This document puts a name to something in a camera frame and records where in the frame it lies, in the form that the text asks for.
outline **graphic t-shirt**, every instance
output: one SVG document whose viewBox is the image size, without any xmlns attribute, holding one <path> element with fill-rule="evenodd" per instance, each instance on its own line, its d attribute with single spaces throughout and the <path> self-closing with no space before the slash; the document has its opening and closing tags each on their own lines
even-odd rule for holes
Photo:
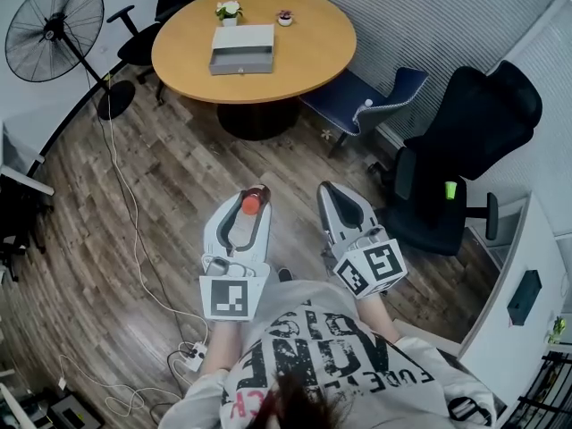
<svg viewBox="0 0 572 429">
<path fill-rule="evenodd" d="M 162 429 L 244 428 L 275 389 L 275 377 L 290 372 L 310 395 L 322 393 L 349 409 L 344 427 L 432 429 L 494 422 L 492 395 L 482 384 L 419 339 L 391 345 L 358 320 L 349 294 L 327 283 L 265 288 L 257 317 L 243 326 L 243 345 L 232 370 L 200 378 L 167 412 Z M 458 408 L 466 421 L 450 418 Z"/>
</svg>

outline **black cable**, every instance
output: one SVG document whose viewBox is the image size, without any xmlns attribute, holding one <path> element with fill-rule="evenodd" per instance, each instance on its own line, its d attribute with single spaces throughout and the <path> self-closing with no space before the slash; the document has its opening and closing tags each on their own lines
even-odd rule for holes
<svg viewBox="0 0 572 429">
<path fill-rule="evenodd" d="M 76 39 L 76 41 L 78 41 L 79 44 L 79 40 L 76 38 L 76 36 L 73 34 L 72 30 L 70 29 L 71 35 Z M 89 81 L 89 75 L 88 75 L 88 69 L 84 68 L 84 71 L 86 73 L 86 78 L 88 80 L 88 90 L 91 90 L 91 81 Z M 112 167 L 114 169 L 114 174 L 115 174 L 115 179 L 117 180 L 117 183 L 119 184 L 119 189 L 122 192 L 122 197 L 123 197 L 123 203 L 125 204 L 125 208 L 127 209 L 127 213 L 129 215 L 129 219 L 131 224 L 133 225 L 133 227 L 135 228 L 135 232 L 137 233 L 137 236 L 139 238 L 139 241 L 141 243 L 141 247 L 143 248 L 143 252 L 145 253 L 145 256 L 147 257 L 147 260 L 149 262 L 149 265 L 151 265 L 151 268 L 153 269 L 153 273 L 155 274 L 157 280 L 159 281 L 159 284 L 161 285 L 161 290 L 163 291 L 164 297 L 167 300 L 167 303 L 169 304 L 169 307 L 171 307 L 171 310 L 174 310 L 173 306 L 172 306 L 172 302 L 169 299 L 169 296 L 167 295 L 167 291 L 164 287 L 164 283 L 163 283 L 163 279 L 159 276 L 158 271 L 155 269 L 155 266 L 153 265 L 153 262 L 151 262 L 151 257 L 149 256 L 148 252 L 147 252 L 147 248 L 145 247 L 145 242 L 143 241 L 143 238 L 141 237 L 141 234 L 139 232 L 139 227 L 135 224 L 135 220 L 133 219 L 133 216 L 131 215 L 131 210 L 129 208 L 129 202 L 127 200 L 127 196 L 125 195 L 125 191 L 123 189 L 123 183 L 119 177 L 119 173 L 117 172 L 117 167 L 115 166 L 114 163 L 114 155 L 113 152 L 111 150 L 111 148 L 109 147 L 109 143 L 107 143 L 107 138 L 105 137 L 105 127 L 104 124 L 101 122 L 101 119 L 99 118 L 99 114 L 97 114 L 97 105 L 95 102 L 95 99 L 93 98 L 93 96 L 90 98 L 91 104 L 94 106 L 95 110 L 96 110 L 96 117 L 97 117 L 97 121 L 99 122 L 99 127 L 101 128 L 101 134 L 102 137 L 104 139 L 104 143 L 105 143 L 105 147 L 107 148 L 107 152 L 109 153 L 109 158 L 111 160 L 112 163 Z M 131 192 L 131 194 L 133 195 L 133 199 L 135 202 L 137 202 L 137 198 L 135 197 L 135 193 Z M 184 398 L 184 391 L 181 388 L 181 383 L 179 382 L 179 378 L 177 377 L 177 375 L 174 373 L 174 371 L 172 370 L 171 367 L 171 363 L 169 362 L 169 359 L 171 359 L 171 356 L 173 354 L 176 353 L 181 353 L 182 355 L 190 355 L 191 354 L 191 349 L 188 345 L 188 342 L 185 340 L 185 337 L 182 333 L 182 328 L 181 328 L 181 324 L 179 322 L 179 317 L 177 316 L 177 313 L 175 313 L 174 311 L 172 311 L 174 317 L 175 317 L 175 323 L 177 324 L 177 329 L 179 330 L 179 334 L 181 335 L 181 340 L 182 340 L 182 344 L 185 345 L 185 347 L 187 348 L 187 351 L 183 351 L 181 349 L 176 349 L 175 351 L 173 351 L 172 353 L 170 353 L 167 356 L 167 366 L 169 367 L 169 372 L 171 373 L 172 378 L 174 379 L 174 381 L 177 383 L 177 387 L 179 388 L 179 393 L 181 394 L 181 398 Z M 155 404 L 154 406 L 152 406 L 149 409 L 149 416 L 151 417 L 151 419 L 153 420 L 153 422 L 156 425 L 159 425 L 159 421 L 157 421 L 155 419 L 155 417 L 153 416 L 153 410 L 157 407 L 163 406 L 163 405 L 169 405 L 172 406 L 173 404 L 170 402 L 161 402 L 158 404 Z"/>
<path fill-rule="evenodd" d="M 184 399 L 185 393 L 184 393 L 184 391 L 183 391 L 182 388 L 181 388 L 181 383 L 179 383 L 179 377 L 178 377 L 178 376 L 175 374 L 175 372 L 172 370 L 172 367 L 174 367 L 174 366 L 171 366 L 171 363 L 169 362 L 169 359 L 171 359 L 171 356 L 172 356 L 173 354 L 177 354 L 177 353 L 181 353 L 181 354 L 183 354 L 183 355 L 188 355 L 189 353 L 187 353 L 187 351 L 183 351 L 183 350 L 181 350 L 181 349 L 176 349 L 175 351 L 173 351 L 172 353 L 170 353 L 169 356 L 167 356 L 167 366 L 169 367 L 169 372 L 171 372 L 172 378 L 174 379 L 174 381 L 177 383 L 177 386 L 179 387 L 179 392 L 181 393 L 181 399 Z M 160 420 L 157 421 L 157 420 L 155 419 L 155 417 L 153 416 L 153 410 L 154 410 L 155 408 L 157 408 L 157 407 L 162 406 L 162 405 L 169 405 L 169 406 L 172 407 L 174 404 L 171 403 L 171 402 L 161 402 L 161 403 L 155 404 L 154 406 L 152 406 L 152 407 L 149 409 L 149 416 L 151 417 L 151 419 L 153 420 L 153 422 L 154 422 L 156 425 L 159 425 Z"/>
<path fill-rule="evenodd" d="M 68 30 L 70 31 L 70 34 L 75 38 L 75 40 L 78 42 L 78 45 L 80 46 L 80 52 L 83 54 L 83 52 L 81 51 L 81 45 L 80 42 L 78 40 L 78 38 L 75 36 L 75 34 L 73 33 L 72 29 L 70 28 L 70 26 L 68 25 L 67 22 L 65 22 L 65 25 L 68 27 Z M 84 67 L 84 71 L 86 73 L 86 78 L 88 80 L 88 90 L 91 90 L 91 81 L 89 81 L 89 74 L 88 74 L 88 69 Z M 109 143 L 107 143 L 107 138 L 105 137 L 105 127 L 104 124 L 101 122 L 101 119 L 99 118 L 99 114 L 97 114 L 97 105 L 95 102 L 95 99 L 93 98 L 93 96 L 90 98 L 91 104 L 94 106 L 94 108 L 96 109 L 96 117 L 97 117 L 97 121 L 99 122 L 99 127 L 101 128 L 101 134 L 103 136 L 104 142 L 105 142 L 105 147 L 107 147 L 107 152 L 109 153 L 109 158 L 111 160 L 111 165 L 114 168 L 114 174 L 115 174 L 115 179 L 117 180 L 117 182 L 119 183 L 119 189 L 122 192 L 122 197 L 123 197 L 123 203 L 125 204 L 125 208 L 127 208 L 127 213 L 129 214 L 129 219 L 131 221 L 131 224 L 133 224 L 133 227 L 135 228 L 135 231 L 137 233 L 137 236 L 139 237 L 139 241 L 141 243 L 141 247 L 143 248 L 143 252 L 145 253 L 145 256 L 147 257 L 147 261 L 149 262 L 149 265 L 151 265 L 151 268 L 153 269 L 153 273 L 155 274 L 156 279 L 159 281 L 159 284 L 161 285 L 161 291 L 164 294 L 165 299 L 167 300 L 167 303 L 169 304 L 169 307 L 171 307 L 171 310 L 174 310 L 174 307 L 172 305 L 171 300 L 169 299 L 169 296 L 167 295 L 167 291 L 164 287 L 164 283 L 163 283 L 163 279 L 159 276 L 158 271 L 155 269 L 155 266 L 153 265 L 153 262 L 151 262 L 151 257 L 149 257 L 149 254 L 147 252 L 147 247 L 145 246 L 145 242 L 143 241 L 143 238 L 141 237 L 141 234 L 139 233 L 139 227 L 135 224 L 135 220 L 133 219 L 133 216 L 131 215 L 131 210 L 129 208 L 129 202 L 127 200 L 127 197 L 125 195 L 125 191 L 123 189 L 123 183 L 120 180 L 119 177 L 119 173 L 117 172 L 117 167 L 115 166 L 114 163 L 114 155 L 111 151 L 111 148 L 109 147 Z M 135 202 L 137 202 L 137 198 L 135 197 L 135 193 L 131 192 L 133 195 L 133 198 L 135 200 Z M 190 353 L 190 347 L 187 344 L 187 341 L 184 338 L 184 335 L 182 333 L 182 328 L 181 328 L 181 323 L 179 321 L 179 317 L 177 316 L 177 314 L 172 311 L 172 313 L 174 314 L 175 317 L 175 323 L 177 324 L 177 329 L 179 330 L 179 334 L 181 335 L 181 340 L 183 345 L 185 345 L 185 347 L 187 348 L 187 350 Z"/>
<path fill-rule="evenodd" d="M 151 419 L 153 420 L 153 422 L 154 422 L 156 425 L 159 425 L 159 423 L 161 422 L 161 420 L 157 421 L 157 420 L 155 419 L 155 417 L 153 416 L 153 410 L 155 410 L 155 408 L 157 408 L 157 407 L 160 407 L 161 405 L 169 405 L 169 406 L 172 407 L 174 404 L 172 404 L 171 402 L 161 402 L 161 403 L 155 404 L 153 407 L 151 407 L 151 408 L 149 409 L 149 416 L 151 416 Z"/>
</svg>

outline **orange bottle cap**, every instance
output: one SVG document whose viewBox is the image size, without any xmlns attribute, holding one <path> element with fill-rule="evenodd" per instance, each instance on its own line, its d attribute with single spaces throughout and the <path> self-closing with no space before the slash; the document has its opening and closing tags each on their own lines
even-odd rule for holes
<svg viewBox="0 0 572 429">
<path fill-rule="evenodd" d="M 258 196 L 248 196 L 242 200 L 242 211 L 245 215 L 256 215 L 260 209 Z"/>
</svg>

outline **white flower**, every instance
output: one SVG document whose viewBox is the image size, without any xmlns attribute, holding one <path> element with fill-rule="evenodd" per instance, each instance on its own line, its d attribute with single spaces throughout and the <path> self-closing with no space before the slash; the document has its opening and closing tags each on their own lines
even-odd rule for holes
<svg viewBox="0 0 572 429">
<path fill-rule="evenodd" d="M 222 7 L 228 14 L 236 14 L 237 11 L 240 9 L 240 4 L 236 0 L 230 0 L 228 2 L 224 2 Z"/>
</svg>

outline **blue chair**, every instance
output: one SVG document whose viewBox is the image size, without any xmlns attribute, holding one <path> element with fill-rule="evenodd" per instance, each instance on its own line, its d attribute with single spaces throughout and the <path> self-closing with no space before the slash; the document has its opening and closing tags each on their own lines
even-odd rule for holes
<svg viewBox="0 0 572 429">
<path fill-rule="evenodd" d="M 334 80 L 300 98 L 344 132 L 328 155 L 332 157 L 348 135 L 365 135 L 410 104 L 428 76 L 425 71 L 400 67 L 395 73 L 393 90 L 385 97 L 346 69 Z M 366 100 L 372 101 L 371 106 L 358 111 Z"/>
</svg>

